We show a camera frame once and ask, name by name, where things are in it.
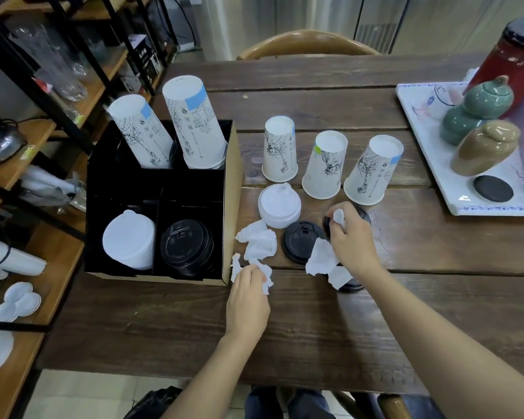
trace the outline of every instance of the upside-down paper cup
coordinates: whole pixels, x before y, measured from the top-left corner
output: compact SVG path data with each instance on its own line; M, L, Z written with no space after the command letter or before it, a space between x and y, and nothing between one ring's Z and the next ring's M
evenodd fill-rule
M273 182L287 182L297 175L295 124L287 116L273 116L264 126L262 173Z
M163 85L163 97L189 168L219 168L227 141L199 77L174 77Z
M403 144L390 135L376 135L344 182L345 195L361 205L377 204L403 153Z
M316 135L303 176L303 189L309 196L325 200L340 191L347 149L348 139L341 132L324 131Z
M168 169L173 139L144 97L128 94L108 108L142 168Z

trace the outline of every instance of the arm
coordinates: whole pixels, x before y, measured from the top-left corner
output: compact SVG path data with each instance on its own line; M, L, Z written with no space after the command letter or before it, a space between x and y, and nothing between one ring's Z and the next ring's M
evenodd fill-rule
M377 303L415 372L448 419L524 417L524 376L468 337L392 277L370 225L350 203L345 232L332 221L334 251Z
M268 323L270 304L262 294L265 279L256 266L241 270L227 301L224 337L161 419L220 419L227 413L238 377Z

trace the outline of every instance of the chair backrest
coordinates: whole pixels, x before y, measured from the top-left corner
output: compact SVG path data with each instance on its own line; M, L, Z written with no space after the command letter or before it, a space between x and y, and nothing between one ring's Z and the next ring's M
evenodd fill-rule
M281 33L244 50L237 60L257 60L291 54L377 55L378 51L332 32L304 29Z

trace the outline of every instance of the cardboard box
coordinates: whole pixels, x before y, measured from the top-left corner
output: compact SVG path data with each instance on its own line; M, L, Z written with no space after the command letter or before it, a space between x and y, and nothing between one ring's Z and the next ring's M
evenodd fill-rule
M176 140L172 122L162 121ZM88 161L85 271L104 279L228 285L241 197L243 164L237 133L230 120L219 120L228 141L224 169L188 169L180 148L174 169L142 169L114 123ZM124 210L144 214L155 222L154 266L137 271L111 259L103 250L106 226ZM169 225L197 219L212 232L213 267L195 278L180 275L160 255L160 238Z

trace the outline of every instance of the white tray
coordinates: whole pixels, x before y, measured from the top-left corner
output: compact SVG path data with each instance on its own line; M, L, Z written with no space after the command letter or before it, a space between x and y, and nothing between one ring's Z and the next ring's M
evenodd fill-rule
M514 197L506 203L490 202L479 196L472 187L475 176L460 176L450 168L456 147L441 139L439 110L430 112L427 102L432 100L433 90L439 84L461 86L462 90L467 85L465 82L399 84L396 94L448 209L454 216L524 216L524 168L518 149L482 174L499 177L512 187ZM448 110L449 107L442 106L441 109Z

